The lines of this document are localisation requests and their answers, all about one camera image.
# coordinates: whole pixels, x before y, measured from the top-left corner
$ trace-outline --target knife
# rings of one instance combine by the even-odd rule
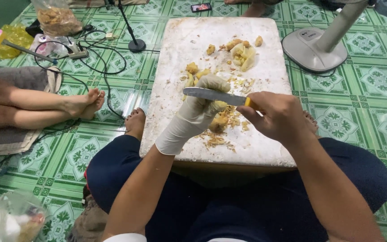
[[[248,106],[257,111],[259,111],[260,109],[259,106],[256,105],[256,103],[252,102],[252,100],[249,97],[237,96],[237,95],[218,92],[218,91],[201,88],[201,87],[185,87],[183,89],[183,94],[187,96],[204,98],[207,100],[223,101],[233,106]]]

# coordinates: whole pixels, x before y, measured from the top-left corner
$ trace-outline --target yellow plastic bag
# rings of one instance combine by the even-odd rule
[[[26,49],[29,49],[34,41],[34,38],[25,31],[25,26],[22,24],[4,25],[1,29],[6,34],[6,40]],[[0,59],[13,59],[18,55],[20,55],[19,50],[7,45],[0,46]]]

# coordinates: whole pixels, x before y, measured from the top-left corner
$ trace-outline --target hand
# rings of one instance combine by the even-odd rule
[[[201,77],[196,87],[228,92],[231,86],[225,80],[208,74]],[[188,96],[179,111],[171,119],[167,128],[158,136],[155,145],[164,155],[178,155],[185,143],[204,132],[215,115],[224,110],[227,104]]]
[[[263,91],[251,93],[248,97],[263,110],[263,116],[246,106],[239,106],[237,111],[268,138],[287,146],[313,135],[307,128],[301,103],[295,96]]]

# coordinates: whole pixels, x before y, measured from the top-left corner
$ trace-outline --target yellow knife handle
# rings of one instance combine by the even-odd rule
[[[251,108],[253,108],[253,109],[256,110],[256,111],[260,111],[259,106],[256,105],[256,103],[252,102],[252,100],[250,99],[250,97],[247,97],[247,98],[246,98],[246,101],[244,102],[244,106],[251,107]]]

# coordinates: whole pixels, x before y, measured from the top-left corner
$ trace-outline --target navy blue pants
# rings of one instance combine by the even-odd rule
[[[331,138],[319,139],[363,195],[373,212],[387,200],[387,168],[369,151]],[[109,212],[119,190],[137,167],[140,141],[115,138],[86,171],[89,190]],[[324,242],[298,171],[266,176],[238,188],[206,189],[170,173],[146,226],[148,242],[207,242],[234,238],[248,242]]]

